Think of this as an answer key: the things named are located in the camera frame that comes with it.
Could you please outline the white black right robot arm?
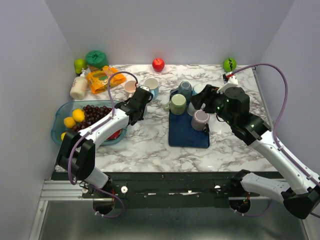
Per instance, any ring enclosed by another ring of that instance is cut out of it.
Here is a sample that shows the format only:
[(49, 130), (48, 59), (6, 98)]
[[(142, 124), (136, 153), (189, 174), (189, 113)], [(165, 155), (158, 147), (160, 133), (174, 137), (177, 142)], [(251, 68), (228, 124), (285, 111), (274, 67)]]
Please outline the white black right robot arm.
[(220, 93), (208, 84), (190, 101), (195, 109), (224, 120), (237, 138), (266, 158), (285, 179), (280, 182), (242, 170), (230, 183), (234, 195), (250, 192), (268, 197), (299, 219), (312, 213), (320, 203), (320, 176), (282, 145), (261, 117), (250, 112), (250, 97), (241, 87), (229, 87)]

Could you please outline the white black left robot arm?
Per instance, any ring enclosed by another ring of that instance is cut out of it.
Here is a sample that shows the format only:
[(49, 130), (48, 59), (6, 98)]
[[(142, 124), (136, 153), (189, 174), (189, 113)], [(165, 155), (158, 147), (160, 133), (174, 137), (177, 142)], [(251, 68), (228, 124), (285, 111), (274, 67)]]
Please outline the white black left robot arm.
[(111, 178), (96, 167), (96, 148), (118, 130), (143, 120), (146, 105), (152, 99), (149, 88), (139, 86), (130, 98), (113, 104), (111, 112), (93, 125), (65, 134), (56, 162), (67, 171), (72, 185), (79, 180), (94, 186), (93, 191), (101, 198), (110, 194)]

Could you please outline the light blue hexagonal mug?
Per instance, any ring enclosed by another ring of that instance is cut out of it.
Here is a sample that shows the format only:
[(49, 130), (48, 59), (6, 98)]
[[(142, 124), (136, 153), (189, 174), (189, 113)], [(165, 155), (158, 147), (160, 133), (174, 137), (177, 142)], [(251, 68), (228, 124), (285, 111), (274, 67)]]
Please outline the light blue hexagonal mug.
[(144, 86), (149, 88), (149, 91), (153, 94), (153, 100), (155, 100), (159, 94), (160, 84), (155, 78), (148, 78), (144, 81)]

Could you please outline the pink mug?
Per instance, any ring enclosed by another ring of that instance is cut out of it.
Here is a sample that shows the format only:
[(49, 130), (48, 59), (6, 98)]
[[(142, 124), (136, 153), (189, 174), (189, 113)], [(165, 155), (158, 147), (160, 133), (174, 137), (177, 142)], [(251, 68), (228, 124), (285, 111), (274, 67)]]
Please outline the pink mug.
[(123, 88), (124, 88), (126, 97), (131, 98), (133, 96), (137, 88), (136, 83), (137, 82), (135, 80), (130, 80), (124, 84)]

